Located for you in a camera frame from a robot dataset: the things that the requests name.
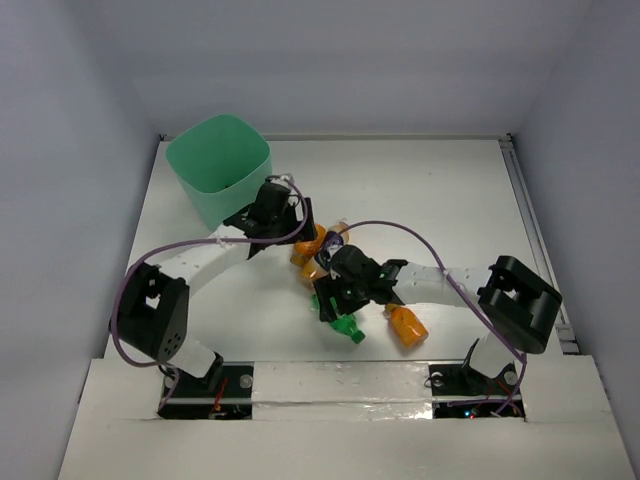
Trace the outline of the small orange juice bottle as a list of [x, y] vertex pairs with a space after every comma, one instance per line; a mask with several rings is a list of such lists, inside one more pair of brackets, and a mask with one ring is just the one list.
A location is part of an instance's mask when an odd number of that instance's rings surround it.
[[390, 328], [405, 348], [413, 348], [429, 336], [427, 328], [406, 306], [387, 304], [385, 315]]

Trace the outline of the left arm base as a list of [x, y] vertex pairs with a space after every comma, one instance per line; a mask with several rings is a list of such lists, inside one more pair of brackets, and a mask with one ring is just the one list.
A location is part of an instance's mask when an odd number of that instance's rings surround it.
[[238, 362], [224, 363], [213, 387], [181, 373], [158, 415], [167, 420], [250, 420], [253, 377], [254, 364]]

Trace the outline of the short orange bottle yellow cap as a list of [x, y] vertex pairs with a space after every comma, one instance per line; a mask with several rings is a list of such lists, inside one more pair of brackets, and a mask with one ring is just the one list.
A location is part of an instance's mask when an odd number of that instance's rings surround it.
[[299, 241], [294, 244], [290, 262], [298, 267], [304, 267], [311, 258], [320, 250], [325, 236], [326, 229], [321, 224], [315, 224], [316, 238], [310, 241]]

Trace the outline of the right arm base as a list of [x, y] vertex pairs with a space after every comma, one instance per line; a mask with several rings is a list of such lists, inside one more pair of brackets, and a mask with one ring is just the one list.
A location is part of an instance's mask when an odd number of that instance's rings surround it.
[[431, 391], [435, 419], [524, 418], [518, 374], [509, 364], [496, 378], [485, 377], [461, 363], [429, 365], [424, 386]]

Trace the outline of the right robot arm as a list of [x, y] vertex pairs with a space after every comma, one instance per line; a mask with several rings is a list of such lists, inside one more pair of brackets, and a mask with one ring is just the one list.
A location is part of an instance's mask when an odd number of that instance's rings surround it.
[[545, 352], [563, 297], [512, 256], [485, 269], [428, 267], [407, 260], [378, 263], [354, 245], [326, 247], [316, 256], [326, 274], [314, 280], [320, 318], [333, 322], [369, 303], [429, 303], [467, 308], [487, 334], [470, 347], [462, 384], [482, 392], [515, 362]]

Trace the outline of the blue label yellow bottle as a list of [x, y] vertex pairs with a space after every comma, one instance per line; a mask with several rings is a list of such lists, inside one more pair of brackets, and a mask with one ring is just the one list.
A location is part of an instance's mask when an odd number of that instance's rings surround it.
[[341, 220], [326, 231], [326, 236], [320, 250], [302, 267], [300, 276], [304, 284], [311, 287], [316, 280], [328, 275], [324, 248], [331, 243], [341, 243], [344, 244], [344, 246], [348, 244], [349, 232], [347, 231], [347, 227], [348, 224], [344, 220]]

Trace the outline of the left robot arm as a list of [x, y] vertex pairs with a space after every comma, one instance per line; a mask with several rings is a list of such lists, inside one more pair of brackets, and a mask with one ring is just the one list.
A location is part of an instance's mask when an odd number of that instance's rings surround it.
[[157, 247], [129, 267], [114, 301], [109, 332], [120, 358], [159, 366], [173, 383], [209, 395], [221, 383], [222, 357], [188, 339], [189, 302], [202, 287], [272, 245], [317, 236], [312, 201], [287, 176], [270, 176], [255, 200], [206, 238]]

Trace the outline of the green plastic bottle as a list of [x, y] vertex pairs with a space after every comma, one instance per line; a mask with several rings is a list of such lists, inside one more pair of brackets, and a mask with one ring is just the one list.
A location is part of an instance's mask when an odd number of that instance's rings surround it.
[[[320, 301], [316, 294], [311, 296], [312, 309], [318, 313], [321, 310]], [[334, 298], [330, 299], [331, 311], [334, 317], [330, 317], [328, 320], [322, 319], [322, 315], [319, 313], [319, 319], [321, 322], [326, 323], [335, 332], [345, 335], [355, 344], [360, 344], [366, 338], [365, 333], [358, 327], [356, 317], [354, 314], [343, 314], [340, 312], [337, 303]]]

